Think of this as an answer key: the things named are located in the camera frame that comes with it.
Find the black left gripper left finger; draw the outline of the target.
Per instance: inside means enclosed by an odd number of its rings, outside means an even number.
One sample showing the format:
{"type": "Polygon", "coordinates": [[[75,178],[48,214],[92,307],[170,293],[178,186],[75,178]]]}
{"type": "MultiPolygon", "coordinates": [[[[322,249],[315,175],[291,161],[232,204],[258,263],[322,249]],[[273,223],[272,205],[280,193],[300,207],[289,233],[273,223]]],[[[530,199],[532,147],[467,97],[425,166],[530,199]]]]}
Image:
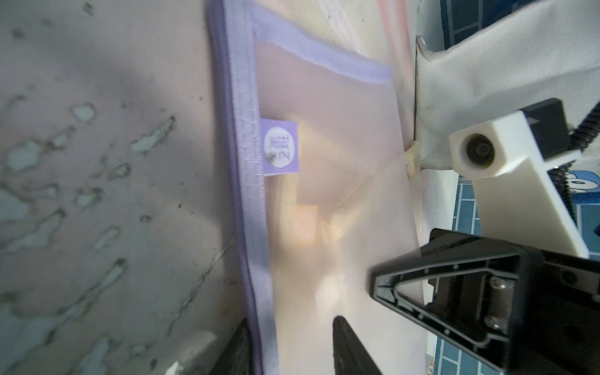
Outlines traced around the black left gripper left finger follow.
{"type": "Polygon", "coordinates": [[[246,319],[237,327],[209,375],[252,375],[253,345],[246,319]]]}

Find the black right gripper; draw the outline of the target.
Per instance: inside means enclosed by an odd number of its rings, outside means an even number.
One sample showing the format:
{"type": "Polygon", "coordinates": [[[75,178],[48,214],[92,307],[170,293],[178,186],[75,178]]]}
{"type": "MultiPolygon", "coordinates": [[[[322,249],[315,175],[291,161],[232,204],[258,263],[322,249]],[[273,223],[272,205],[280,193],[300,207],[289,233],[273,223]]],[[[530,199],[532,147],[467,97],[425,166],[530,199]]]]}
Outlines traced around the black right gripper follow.
{"type": "Polygon", "coordinates": [[[373,268],[370,296],[508,374],[599,373],[599,263],[434,229],[373,268]]]}

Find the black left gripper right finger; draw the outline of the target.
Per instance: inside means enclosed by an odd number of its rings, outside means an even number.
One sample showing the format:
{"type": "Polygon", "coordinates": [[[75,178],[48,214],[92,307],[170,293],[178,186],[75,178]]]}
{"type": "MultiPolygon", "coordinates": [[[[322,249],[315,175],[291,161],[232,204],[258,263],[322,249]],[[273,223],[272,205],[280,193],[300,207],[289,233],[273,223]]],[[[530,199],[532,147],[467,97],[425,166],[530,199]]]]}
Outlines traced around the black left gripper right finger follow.
{"type": "Polygon", "coordinates": [[[382,375],[378,366],[345,317],[333,321],[334,372],[336,375],[382,375]]]}

